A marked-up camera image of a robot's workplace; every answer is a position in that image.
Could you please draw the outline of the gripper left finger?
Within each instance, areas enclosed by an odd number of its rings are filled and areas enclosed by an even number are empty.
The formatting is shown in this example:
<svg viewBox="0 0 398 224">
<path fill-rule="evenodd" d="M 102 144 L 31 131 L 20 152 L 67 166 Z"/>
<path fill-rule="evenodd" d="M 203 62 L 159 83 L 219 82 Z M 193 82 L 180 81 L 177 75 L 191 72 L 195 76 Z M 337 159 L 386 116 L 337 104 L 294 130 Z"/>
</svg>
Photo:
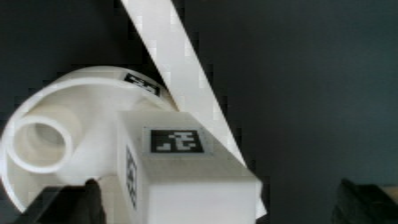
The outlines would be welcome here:
<svg viewBox="0 0 398 224">
<path fill-rule="evenodd" d="M 12 224 L 106 224 L 97 181 L 45 187 Z"/>
</svg>

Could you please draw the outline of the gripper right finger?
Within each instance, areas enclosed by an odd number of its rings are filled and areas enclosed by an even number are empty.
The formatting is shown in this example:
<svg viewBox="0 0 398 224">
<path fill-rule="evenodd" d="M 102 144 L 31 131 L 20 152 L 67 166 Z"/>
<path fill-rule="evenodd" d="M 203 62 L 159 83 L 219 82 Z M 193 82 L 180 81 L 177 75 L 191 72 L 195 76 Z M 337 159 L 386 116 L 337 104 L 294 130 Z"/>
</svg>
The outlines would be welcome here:
<svg viewBox="0 0 398 224">
<path fill-rule="evenodd" d="M 398 224 L 398 185 L 355 184 L 340 180 L 331 224 Z"/>
</svg>

